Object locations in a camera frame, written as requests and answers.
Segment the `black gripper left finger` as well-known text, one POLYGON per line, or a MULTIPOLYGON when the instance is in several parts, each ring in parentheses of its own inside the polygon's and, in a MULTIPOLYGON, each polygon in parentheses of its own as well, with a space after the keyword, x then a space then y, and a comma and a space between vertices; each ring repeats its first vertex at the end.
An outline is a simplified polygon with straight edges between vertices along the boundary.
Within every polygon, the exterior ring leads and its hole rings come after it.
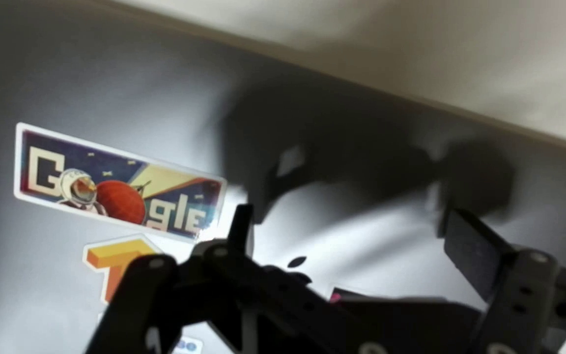
POLYGON ((259 267, 245 253, 253 206, 240 204, 226 240, 198 243, 187 261, 135 257, 84 354, 171 354, 183 328, 206 322, 234 354, 301 354, 308 338, 277 304, 301 275, 259 267))

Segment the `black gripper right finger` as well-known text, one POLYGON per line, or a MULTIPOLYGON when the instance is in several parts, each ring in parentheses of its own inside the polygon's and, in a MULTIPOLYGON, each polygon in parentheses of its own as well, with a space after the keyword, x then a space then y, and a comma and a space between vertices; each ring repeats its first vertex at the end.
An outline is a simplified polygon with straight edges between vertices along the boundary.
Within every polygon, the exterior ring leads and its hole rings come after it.
POLYGON ((544 354, 550 330, 566 340, 566 267, 550 253, 511 245, 477 216, 448 208, 444 251, 487 302, 470 354, 544 354))

